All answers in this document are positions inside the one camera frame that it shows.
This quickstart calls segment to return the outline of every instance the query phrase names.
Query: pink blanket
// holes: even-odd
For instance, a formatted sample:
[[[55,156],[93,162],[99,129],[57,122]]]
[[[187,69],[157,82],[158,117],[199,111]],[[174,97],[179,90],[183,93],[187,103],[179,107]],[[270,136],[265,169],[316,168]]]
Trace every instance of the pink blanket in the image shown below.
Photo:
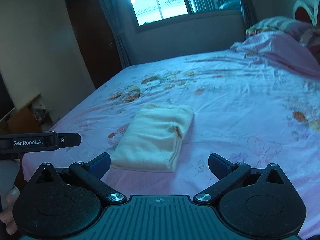
[[[128,67],[53,127],[79,132],[81,145],[25,154],[25,179],[43,162],[67,167],[114,150],[144,103],[184,104],[195,115],[175,173],[110,169],[101,180],[128,197],[193,197],[217,181],[208,168],[212,152],[253,168],[278,163],[307,207],[300,236],[320,234],[319,77],[311,53],[281,32],[225,51]]]

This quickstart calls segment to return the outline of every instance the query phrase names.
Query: metal screw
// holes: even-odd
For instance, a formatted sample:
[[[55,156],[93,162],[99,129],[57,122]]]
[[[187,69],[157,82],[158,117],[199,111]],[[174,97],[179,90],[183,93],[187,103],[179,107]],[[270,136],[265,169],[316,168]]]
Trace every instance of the metal screw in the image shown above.
[[[113,193],[108,196],[108,199],[111,200],[112,202],[119,202],[124,199],[124,195],[120,193]]]
[[[196,199],[201,202],[208,202],[211,199],[211,196],[207,193],[200,193],[196,196]]]

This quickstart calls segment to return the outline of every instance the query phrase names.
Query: human hand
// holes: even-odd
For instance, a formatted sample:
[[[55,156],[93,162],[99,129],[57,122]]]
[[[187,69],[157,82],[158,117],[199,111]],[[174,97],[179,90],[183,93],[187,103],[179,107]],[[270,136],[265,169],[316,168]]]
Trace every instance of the human hand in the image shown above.
[[[6,224],[7,233],[9,235],[13,235],[18,230],[18,227],[13,220],[12,208],[14,203],[17,201],[19,195],[20,191],[16,186],[13,186],[13,189],[10,190],[6,196],[6,201],[9,207],[0,213],[0,220],[1,222]]]

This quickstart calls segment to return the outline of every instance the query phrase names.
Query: wooden cabinet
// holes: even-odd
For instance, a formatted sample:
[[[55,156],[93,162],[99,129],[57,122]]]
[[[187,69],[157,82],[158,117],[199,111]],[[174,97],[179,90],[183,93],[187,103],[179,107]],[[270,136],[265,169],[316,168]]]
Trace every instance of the wooden cabinet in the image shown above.
[[[99,0],[65,0],[76,40],[95,88],[122,70],[116,41]]]
[[[41,128],[28,106],[20,109],[7,121],[7,123],[10,132],[13,134],[41,132]]]

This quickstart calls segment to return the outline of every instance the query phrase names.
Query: folded towel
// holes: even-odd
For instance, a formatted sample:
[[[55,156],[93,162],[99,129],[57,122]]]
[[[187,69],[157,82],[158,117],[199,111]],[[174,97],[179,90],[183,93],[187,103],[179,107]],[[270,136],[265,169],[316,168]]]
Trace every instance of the folded towel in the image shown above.
[[[174,172],[192,117],[190,106],[144,105],[110,155],[112,167]]]

